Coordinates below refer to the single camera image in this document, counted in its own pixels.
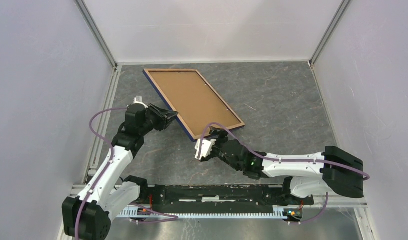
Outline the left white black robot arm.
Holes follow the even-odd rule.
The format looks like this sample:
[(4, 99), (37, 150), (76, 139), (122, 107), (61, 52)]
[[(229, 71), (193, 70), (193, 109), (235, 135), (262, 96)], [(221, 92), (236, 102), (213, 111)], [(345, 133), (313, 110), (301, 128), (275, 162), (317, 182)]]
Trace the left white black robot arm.
[(77, 240), (104, 240), (114, 219), (133, 202), (150, 200), (148, 181), (128, 176), (115, 189), (122, 172), (134, 160), (153, 130), (165, 130), (178, 115), (153, 104), (133, 103), (125, 110), (125, 121), (119, 126), (108, 154), (89, 183), (76, 197), (62, 203), (63, 230)]

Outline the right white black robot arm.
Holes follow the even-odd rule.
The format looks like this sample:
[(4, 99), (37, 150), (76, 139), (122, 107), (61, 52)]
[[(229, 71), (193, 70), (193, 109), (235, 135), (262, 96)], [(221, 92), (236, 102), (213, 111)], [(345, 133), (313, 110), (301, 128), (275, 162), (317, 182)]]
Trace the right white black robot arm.
[(364, 197), (364, 162), (336, 147), (304, 155), (279, 155), (255, 152), (239, 140), (230, 140), (228, 132), (213, 129), (216, 139), (198, 139), (195, 158), (201, 162), (218, 158), (250, 179), (284, 177), (281, 199), (294, 204), (311, 195), (335, 193), (339, 196)]

